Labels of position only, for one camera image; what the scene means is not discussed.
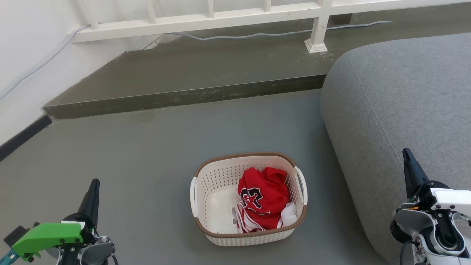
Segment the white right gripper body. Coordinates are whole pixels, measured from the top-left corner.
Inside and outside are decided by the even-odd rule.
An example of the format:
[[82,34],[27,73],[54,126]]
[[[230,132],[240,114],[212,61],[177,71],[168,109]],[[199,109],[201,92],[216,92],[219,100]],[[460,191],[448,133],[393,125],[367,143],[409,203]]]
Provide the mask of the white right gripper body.
[[458,213],[459,218],[470,218],[471,192],[454,190],[439,181],[426,181],[407,203],[407,209],[435,213],[437,210]]

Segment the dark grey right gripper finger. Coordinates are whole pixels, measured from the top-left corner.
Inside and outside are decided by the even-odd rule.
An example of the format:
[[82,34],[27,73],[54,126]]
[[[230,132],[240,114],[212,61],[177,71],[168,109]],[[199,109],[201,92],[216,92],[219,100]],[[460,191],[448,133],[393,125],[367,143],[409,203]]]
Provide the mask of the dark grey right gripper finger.
[[422,166],[409,148],[403,149],[402,155],[404,160],[406,195],[408,199],[411,199],[421,187],[429,181],[429,178],[426,176]]

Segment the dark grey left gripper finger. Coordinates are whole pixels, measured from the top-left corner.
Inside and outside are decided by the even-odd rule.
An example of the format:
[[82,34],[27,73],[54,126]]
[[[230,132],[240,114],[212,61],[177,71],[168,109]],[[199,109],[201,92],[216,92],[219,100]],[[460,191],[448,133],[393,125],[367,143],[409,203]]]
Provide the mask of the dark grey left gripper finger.
[[98,226],[99,216],[99,190],[100,181],[99,179],[93,179],[89,186],[88,191],[84,195],[84,198],[77,210],[77,214],[84,218],[85,222],[94,228]]

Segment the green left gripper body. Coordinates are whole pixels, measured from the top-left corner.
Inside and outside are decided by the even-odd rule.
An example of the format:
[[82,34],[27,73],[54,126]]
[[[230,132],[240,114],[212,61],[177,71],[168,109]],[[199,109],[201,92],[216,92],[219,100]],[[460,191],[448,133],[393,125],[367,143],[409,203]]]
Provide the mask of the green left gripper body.
[[40,251],[67,245],[91,245],[96,240],[94,232],[98,226],[97,216],[74,213],[59,223],[41,223],[27,230],[12,246],[24,260]]

